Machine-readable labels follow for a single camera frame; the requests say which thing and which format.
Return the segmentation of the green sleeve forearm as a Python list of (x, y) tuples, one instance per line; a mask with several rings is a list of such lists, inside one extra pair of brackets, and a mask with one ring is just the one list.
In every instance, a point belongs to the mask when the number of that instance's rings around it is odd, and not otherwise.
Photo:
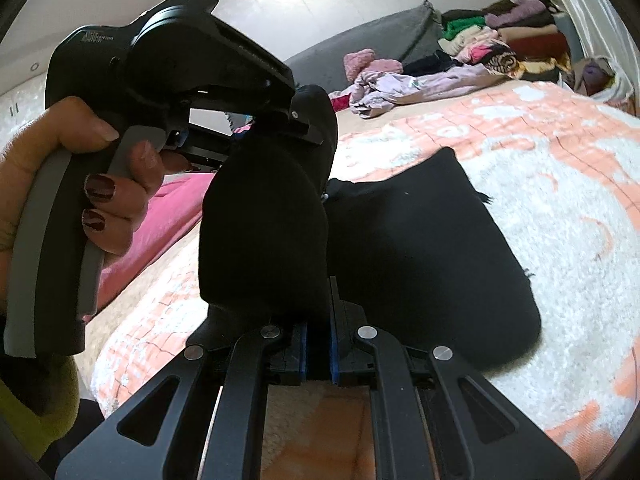
[(1, 357), (1, 418), (36, 462), (70, 432), (78, 408), (77, 367), (69, 356)]

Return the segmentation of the left hand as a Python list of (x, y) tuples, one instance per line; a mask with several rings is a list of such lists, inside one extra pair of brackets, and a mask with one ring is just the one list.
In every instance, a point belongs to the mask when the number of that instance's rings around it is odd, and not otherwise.
[[(119, 133), (93, 113), (76, 96), (70, 96), (45, 110), (11, 139), (1, 150), (1, 310), (6, 310), (9, 270), (18, 224), (32, 182), (58, 148), (74, 154), (103, 151)], [(88, 240), (106, 252), (112, 263), (128, 252), (149, 201), (163, 184), (166, 174), (191, 168), (178, 154), (157, 151), (148, 141), (138, 142), (127, 158), (131, 176), (88, 174), (82, 178), (82, 192), (90, 206), (80, 223)]]

